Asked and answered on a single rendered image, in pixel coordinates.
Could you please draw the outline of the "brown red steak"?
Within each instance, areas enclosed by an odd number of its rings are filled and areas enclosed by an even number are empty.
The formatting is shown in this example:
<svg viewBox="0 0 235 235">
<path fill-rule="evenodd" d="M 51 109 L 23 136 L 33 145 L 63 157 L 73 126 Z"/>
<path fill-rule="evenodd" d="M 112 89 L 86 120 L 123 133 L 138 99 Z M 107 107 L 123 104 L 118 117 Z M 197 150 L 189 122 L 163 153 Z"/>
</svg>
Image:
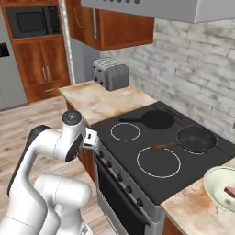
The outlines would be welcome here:
<svg viewBox="0 0 235 235">
<path fill-rule="evenodd" d="M 228 195 L 230 195 L 230 196 L 232 196 L 233 198 L 235 198 L 235 186 L 226 186 L 226 187 L 224 188 L 224 191 L 225 191 Z"/>
</svg>

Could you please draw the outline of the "grey range hood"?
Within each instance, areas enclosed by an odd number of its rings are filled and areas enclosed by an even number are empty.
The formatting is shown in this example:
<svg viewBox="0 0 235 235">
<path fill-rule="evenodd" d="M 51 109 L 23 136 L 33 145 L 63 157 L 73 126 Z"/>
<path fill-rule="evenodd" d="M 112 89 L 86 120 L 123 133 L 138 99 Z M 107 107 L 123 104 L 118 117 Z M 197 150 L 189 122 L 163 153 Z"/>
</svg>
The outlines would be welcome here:
<svg viewBox="0 0 235 235">
<path fill-rule="evenodd" d="M 235 19 L 235 0 L 82 0 L 82 6 L 193 24 Z"/>
</svg>

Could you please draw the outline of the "grey toaster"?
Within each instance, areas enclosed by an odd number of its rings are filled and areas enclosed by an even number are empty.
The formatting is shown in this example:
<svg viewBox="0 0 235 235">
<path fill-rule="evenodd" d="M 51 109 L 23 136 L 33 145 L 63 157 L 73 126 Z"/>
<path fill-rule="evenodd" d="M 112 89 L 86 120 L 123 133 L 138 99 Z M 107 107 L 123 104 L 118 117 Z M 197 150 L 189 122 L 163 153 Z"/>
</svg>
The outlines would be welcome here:
<svg viewBox="0 0 235 235">
<path fill-rule="evenodd" d="M 100 58 L 92 64 L 93 79 L 107 91 L 129 86 L 129 68 L 110 57 Z"/>
</svg>

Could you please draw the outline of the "black microwave oven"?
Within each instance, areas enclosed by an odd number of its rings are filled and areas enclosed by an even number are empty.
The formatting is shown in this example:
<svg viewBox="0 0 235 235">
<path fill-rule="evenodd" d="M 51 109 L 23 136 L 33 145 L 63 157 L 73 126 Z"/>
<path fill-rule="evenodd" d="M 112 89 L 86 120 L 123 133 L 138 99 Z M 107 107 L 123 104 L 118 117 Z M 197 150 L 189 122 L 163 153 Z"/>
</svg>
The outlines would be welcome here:
<svg viewBox="0 0 235 235">
<path fill-rule="evenodd" d="M 61 33 L 57 6 L 7 7 L 6 15 L 14 39 Z"/>
</svg>

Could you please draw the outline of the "brown wooden wall cupboard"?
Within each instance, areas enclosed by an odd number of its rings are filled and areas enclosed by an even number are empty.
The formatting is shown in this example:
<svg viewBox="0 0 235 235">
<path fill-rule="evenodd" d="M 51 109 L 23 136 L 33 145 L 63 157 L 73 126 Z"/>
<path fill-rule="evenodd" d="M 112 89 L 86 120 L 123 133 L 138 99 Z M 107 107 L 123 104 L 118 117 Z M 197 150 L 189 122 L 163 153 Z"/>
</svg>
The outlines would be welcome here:
<svg viewBox="0 0 235 235">
<path fill-rule="evenodd" d="M 153 42 L 154 18 L 96 9 L 97 39 L 93 9 L 81 0 L 65 0 L 70 36 L 100 51 L 117 50 Z"/>
</svg>

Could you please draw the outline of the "black frying pan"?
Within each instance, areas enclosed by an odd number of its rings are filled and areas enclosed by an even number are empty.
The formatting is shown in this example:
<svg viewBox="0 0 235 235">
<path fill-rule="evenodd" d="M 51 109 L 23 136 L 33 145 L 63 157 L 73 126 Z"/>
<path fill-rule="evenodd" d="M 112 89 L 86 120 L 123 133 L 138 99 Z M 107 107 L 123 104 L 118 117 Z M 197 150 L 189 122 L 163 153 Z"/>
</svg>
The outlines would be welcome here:
<svg viewBox="0 0 235 235">
<path fill-rule="evenodd" d="M 140 117 L 122 117 L 120 122 L 139 122 L 150 129 L 168 129 L 174 124 L 174 116 L 162 110 L 150 110 Z"/>
</svg>

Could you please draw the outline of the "tall brown wooden cupboard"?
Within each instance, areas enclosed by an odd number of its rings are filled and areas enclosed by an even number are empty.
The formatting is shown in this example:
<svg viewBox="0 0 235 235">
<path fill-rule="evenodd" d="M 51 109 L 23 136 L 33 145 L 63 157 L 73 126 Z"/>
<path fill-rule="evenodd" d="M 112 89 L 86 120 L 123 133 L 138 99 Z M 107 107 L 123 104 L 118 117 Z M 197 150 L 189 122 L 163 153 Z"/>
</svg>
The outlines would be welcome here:
<svg viewBox="0 0 235 235">
<path fill-rule="evenodd" d="M 6 8 L 16 6 L 57 6 L 61 33 L 14 39 L 6 15 Z M 3 11 L 27 100 L 32 103 L 58 96 L 59 89 L 70 84 L 58 1 L 0 0 L 0 7 Z"/>
</svg>

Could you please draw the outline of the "pale green bowl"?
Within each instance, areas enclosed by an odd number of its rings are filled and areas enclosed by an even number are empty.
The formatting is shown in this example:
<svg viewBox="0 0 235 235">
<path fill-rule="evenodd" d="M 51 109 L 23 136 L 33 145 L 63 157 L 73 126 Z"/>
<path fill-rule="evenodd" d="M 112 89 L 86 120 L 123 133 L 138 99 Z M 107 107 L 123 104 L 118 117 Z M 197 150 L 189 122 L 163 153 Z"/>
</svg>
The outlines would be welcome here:
<svg viewBox="0 0 235 235">
<path fill-rule="evenodd" d="M 205 173 L 204 187 L 210 199 L 223 210 L 235 214 L 235 198 L 224 191 L 226 186 L 235 186 L 235 168 L 217 166 Z"/>
</svg>

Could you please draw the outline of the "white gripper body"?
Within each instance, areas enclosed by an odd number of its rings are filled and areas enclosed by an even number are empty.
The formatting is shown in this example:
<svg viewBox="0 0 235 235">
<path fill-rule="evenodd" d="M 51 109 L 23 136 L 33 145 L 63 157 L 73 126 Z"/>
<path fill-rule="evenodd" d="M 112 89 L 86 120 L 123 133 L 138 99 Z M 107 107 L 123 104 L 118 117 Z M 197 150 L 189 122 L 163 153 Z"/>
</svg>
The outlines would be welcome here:
<svg viewBox="0 0 235 235">
<path fill-rule="evenodd" d="M 101 144 L 100 138 L 98 137 L 98 133 L 95 130 L 93 131 L 93 139 L 94 139 L 94 143 L 93 143 L 94 150 L 100 151 L 102 144 Z"/>
</svg>

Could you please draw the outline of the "black hob stove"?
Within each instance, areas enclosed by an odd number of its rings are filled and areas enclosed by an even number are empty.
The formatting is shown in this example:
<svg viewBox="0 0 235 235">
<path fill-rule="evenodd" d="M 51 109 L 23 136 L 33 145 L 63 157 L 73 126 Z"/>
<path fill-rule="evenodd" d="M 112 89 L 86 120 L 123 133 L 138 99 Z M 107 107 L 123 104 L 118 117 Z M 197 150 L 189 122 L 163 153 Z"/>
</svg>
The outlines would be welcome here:
<svg viewBox="0 0 235 235">
<path fill-rule="evenodd" d="M 168 129 L 150 129 L 142 123 L 120 122 L 121 118 L 137 118 L 150 110 L 162 110 L 174 116 L 174 124 Z M 152 151 L 151 147 L 158 144 L 176 142 L 179 129 L 191 126 L 194 120 L 177 112 L 165 103 L 158 101 L 151 105 L 130 111 L 110 119 L 99 121 L 92 126 L 101 140 L 105 155 L 100 158 L 105 164 L 111 161 L 112 167 L 107 168 L 117 181 L 117 174 L 123 181 L 117 183 L 127 193 L 125 187 L 130 185 L 132 193 L 127 195 L 140 210 L 150 225 L 145 235 L 162 235 L 165 212 L 161 203 L 190 184 L 200 179 L 204 173 L 218 165 L 222 165 L 235 156 L 235 144 L 219 135 L 218 144 L 211 151 L 192 153 L 180 146 Z M 95 163 L 95 181 L 98 205 L 106 216 L 104 201 L 98 190 L 97 170 Z M 143 207 L 137 206 L 137 198 Z"/>
</svg>

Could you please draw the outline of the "grey fridge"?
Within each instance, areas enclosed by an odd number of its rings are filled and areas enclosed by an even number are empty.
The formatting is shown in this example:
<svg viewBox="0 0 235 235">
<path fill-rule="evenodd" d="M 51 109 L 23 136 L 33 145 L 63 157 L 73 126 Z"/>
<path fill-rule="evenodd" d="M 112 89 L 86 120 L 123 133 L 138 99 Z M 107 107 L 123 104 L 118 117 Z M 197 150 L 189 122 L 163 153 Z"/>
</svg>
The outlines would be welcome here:
<svg viewBox="0 0 235 235">
<path fill-rule="evenodd" d="M 28 103 L 0 9 L 0 111 Z"/>
</svg>

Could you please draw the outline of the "black oven door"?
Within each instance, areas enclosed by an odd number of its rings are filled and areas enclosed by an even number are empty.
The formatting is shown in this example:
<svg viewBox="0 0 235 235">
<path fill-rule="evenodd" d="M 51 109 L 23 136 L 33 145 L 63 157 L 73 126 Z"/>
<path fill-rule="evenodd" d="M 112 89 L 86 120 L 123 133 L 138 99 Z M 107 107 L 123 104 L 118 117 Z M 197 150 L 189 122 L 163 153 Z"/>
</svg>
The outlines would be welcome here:
<svg viewBox="0 0 235 235">
<path fill-rule="evenodd" d="M 149 225 L 141 224 L 132 215 L 130 210 L 119 200 L 117 191 L 105 178 L 101 169 L 96 165 L 98 190 L 104 201 L 104 210 L 117 235 L 145 235 Z"/>
</svg>

